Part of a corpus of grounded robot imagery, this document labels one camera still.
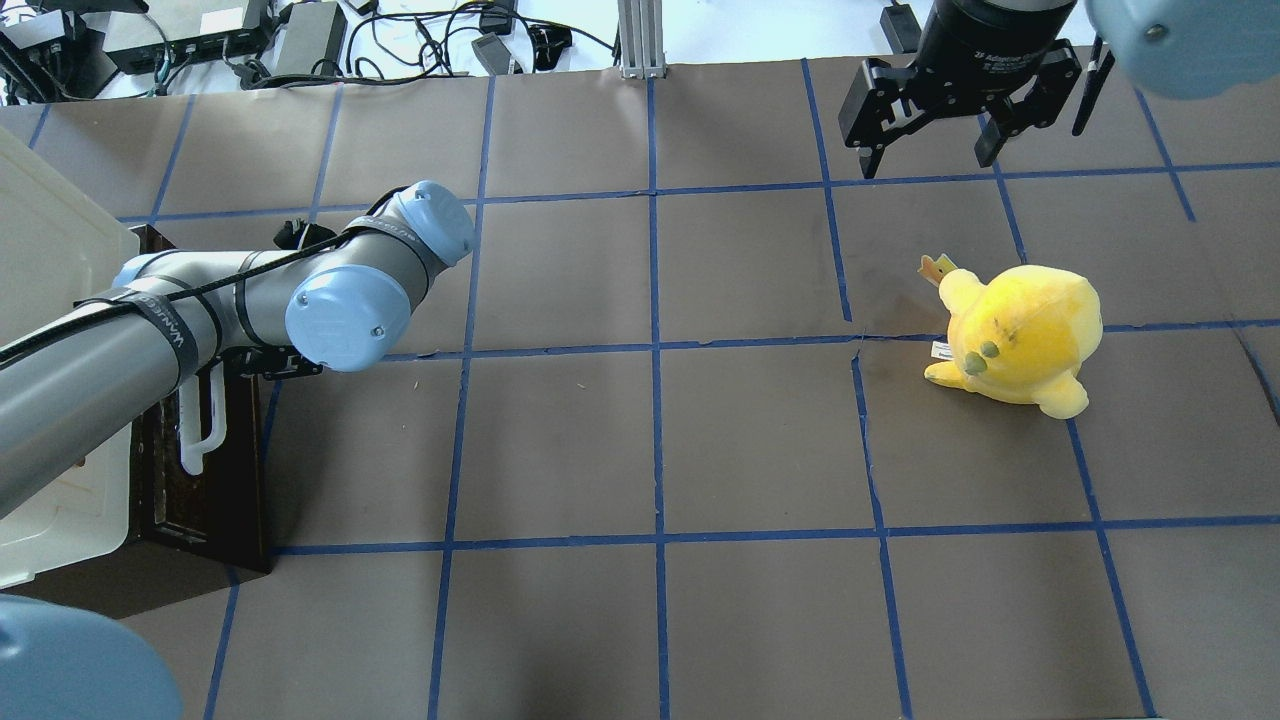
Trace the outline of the right robot arm blue joint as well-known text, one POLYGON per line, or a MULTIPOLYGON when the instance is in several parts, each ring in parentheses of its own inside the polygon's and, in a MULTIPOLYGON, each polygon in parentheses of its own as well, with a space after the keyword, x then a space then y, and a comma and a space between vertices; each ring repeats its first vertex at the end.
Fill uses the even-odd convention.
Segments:
POLYGON ((1216 97, 1279 72, 1277 1, 1087 1, 1123 73, 1147 94, 1216 97))

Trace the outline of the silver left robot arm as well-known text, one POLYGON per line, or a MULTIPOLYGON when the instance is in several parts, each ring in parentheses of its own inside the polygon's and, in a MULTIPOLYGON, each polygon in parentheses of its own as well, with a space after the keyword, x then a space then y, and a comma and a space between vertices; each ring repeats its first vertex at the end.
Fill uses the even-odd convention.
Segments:
POLYGON ((302 249, 132 258, 113 287, 3 347, 3 512, 238 351, 370 368, 476 238, 467 206, 420 181, 302 249))

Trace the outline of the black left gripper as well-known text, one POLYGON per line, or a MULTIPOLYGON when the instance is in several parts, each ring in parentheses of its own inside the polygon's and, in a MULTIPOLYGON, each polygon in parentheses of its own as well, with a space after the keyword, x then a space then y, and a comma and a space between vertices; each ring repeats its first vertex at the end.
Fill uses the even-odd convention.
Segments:
POLYGON ((292 346, 234 347, 221 355, 227 370, 237 377, 261 377, 266 380, 287 380, 319 375, 323 365, 307 360, 292 346))

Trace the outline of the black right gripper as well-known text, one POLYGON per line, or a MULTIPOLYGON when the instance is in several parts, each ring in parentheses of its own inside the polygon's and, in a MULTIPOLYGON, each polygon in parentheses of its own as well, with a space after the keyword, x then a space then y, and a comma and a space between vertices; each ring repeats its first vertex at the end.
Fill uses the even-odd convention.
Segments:
POLYGON ((924 126, 986 115, 975 141, 991 168, 1005 145, 1029 128, 1056 123, 1082 77, 1074 46, 1061 37, 1074 1, 934 1, 914 58, 904 67, 860 63, 838 111, 844 145, 858 150, 864 179, 884 151, 924 126))

